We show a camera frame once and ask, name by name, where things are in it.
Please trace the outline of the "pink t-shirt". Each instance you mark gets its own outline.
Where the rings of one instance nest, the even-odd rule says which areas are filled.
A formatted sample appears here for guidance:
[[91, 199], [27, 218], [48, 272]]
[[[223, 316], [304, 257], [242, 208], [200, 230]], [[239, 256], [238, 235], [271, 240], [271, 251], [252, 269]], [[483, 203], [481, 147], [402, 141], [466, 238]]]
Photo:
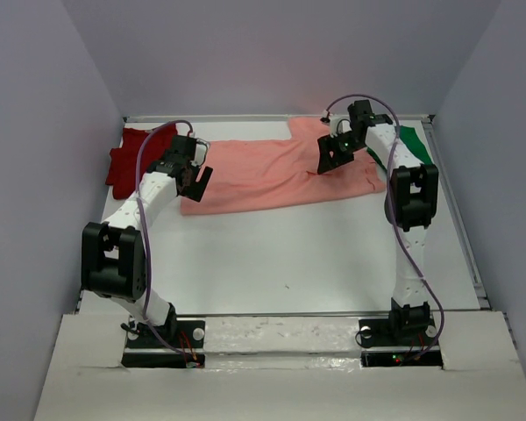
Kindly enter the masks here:
[[381, 193], [376, 162], [365, 150], [354, 161], [317, 173], [317, 140], [329, 129], [317, 118], [288, 120], [290, 139], [219, 140], [206, 165], [213, 168], [198, 203], [181, 200], [183, 216], [216, 215], [322, 203]]

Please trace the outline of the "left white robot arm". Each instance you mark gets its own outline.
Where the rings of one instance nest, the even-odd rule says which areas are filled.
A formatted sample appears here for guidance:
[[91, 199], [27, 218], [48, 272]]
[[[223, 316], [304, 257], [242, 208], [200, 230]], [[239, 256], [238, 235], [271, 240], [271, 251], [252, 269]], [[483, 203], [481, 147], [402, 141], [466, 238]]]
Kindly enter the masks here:
[[175, 307], [153, 290], [151, 223], [176, 198], [200, 202], [212, 176], [206, 167], [210, 144], [175, 135], [168, 149], [137, 173], [135, 191], [100, 223], [82, 231], [84, 290], [123, 307], [134, 319], [131, 334], [156, 346], [171, 344], [178, 331]]

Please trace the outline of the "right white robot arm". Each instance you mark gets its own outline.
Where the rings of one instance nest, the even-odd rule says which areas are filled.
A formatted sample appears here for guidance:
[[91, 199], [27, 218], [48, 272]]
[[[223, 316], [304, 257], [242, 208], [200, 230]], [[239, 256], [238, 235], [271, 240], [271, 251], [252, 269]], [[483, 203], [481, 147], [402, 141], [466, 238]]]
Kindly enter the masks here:
[[[318, 174], [353, 162], [369, 149], [386, 170], [385, 215], [396, 241], [395, 286], [384, 318], [360, 321], [357, 343], [364, 348], [406, 346], [426, 337], [434, 321], [431, 305], [438, 304], [426, 280], [423, 257], [426, 232], [437, 213], [439, 171], [421, 161], [403, 142], [402, 127], [392, 109], [373, 111], [373, 97], [350, 96], [347, 118], [336, 118], [327, 107], [320, 118], [330, 129], [318, 139]], [[348, 131], [342, 124], [348, 122]]]

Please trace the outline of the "red folded t-shirt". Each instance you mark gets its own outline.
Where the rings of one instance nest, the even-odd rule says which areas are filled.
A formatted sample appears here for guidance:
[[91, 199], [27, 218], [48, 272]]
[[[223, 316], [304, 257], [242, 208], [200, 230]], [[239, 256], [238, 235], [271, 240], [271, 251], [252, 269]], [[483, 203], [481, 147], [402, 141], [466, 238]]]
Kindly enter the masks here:
[[[115, 200], [125, 200], [135, 190], [135, 171], [139, 149], [152, 130], [124, 128], [122, 146], [110, 150], [110, 168], [105, 184], [112, 187]], [[170, 147], [172, 137], [177, 134], [176, 126], [170, 125], [157, 132], [146, 145], [140, 161], [140, 175], [148, 166], [161, 158]]]

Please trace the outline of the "green t-shirt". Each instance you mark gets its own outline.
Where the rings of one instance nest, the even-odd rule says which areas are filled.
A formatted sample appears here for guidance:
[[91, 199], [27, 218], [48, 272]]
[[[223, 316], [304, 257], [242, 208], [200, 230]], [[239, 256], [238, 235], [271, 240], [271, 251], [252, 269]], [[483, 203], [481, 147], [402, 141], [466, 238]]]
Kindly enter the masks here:
[[[388, 156], [395, 139], [395, 127], [392, 125], [376, 125], [369, 128], [366, 134], [366, 151], [374, 161], [387, 170]], [[433, 160], [428, 148], [420, 140], [414, 127], [402, 126], [400, 137], [394, 154], [393, 167], [418, 167], [418, 162], [431, 165]]]

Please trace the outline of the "white cardboard front cover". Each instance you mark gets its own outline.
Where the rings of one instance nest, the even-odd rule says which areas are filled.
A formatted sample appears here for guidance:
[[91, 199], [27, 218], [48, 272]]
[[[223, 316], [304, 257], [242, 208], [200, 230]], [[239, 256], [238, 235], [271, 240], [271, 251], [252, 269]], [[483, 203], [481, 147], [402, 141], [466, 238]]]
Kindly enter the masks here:
[[121, 314], [66, 315], [39, 420], [526, 420], [499, 312], [454, 312], [441, 367], [362, 367], [355, 318], [209, 318], [200, 369], [126, 368]]

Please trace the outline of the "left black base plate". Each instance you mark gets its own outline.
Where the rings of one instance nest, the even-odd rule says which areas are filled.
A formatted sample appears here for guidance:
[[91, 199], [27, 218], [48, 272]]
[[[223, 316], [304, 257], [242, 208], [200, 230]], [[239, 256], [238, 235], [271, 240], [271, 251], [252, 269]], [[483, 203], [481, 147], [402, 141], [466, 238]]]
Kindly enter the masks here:
[[161, 326], [156, 332], [130, 319], [120, 325], [125, 332], [121, 364], [127, 368], [203, 368], [206, 324], [200, 318], [177, 318], [172, 337]]

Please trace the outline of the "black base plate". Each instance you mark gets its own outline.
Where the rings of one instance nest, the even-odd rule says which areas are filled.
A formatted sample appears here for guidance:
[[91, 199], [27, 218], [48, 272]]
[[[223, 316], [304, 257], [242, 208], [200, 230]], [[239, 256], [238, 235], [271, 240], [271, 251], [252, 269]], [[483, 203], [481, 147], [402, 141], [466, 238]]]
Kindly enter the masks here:
[[127, 368], [203, 368], [206, 324], [200, 318], [177, 318], [172, 337], [161, 326], [156, 332], [130, 319], [120, 325], [125, 332], [121, 364]]
[[389, 331], [386, 318], [360, 319], [355, 342], [361, 349], [363, 368], [443, 367], [438, 344], [431, 345], [437, 333], [435, 321], [416, 332], [404, 332], [395, 337]]

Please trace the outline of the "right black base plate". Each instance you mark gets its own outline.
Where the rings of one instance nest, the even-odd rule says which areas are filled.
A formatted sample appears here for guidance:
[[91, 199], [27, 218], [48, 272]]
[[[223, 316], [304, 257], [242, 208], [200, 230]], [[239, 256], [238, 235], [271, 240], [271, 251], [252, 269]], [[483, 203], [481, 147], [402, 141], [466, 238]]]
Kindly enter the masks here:
[[416, 332], [404, 332], [395, 337], [389, 331], [386, 318], [360, 319], [355, 342], [361, 349], [363, 368], [443, 367], [438, 344], [431, 345], [437, 333], [435, 321]]

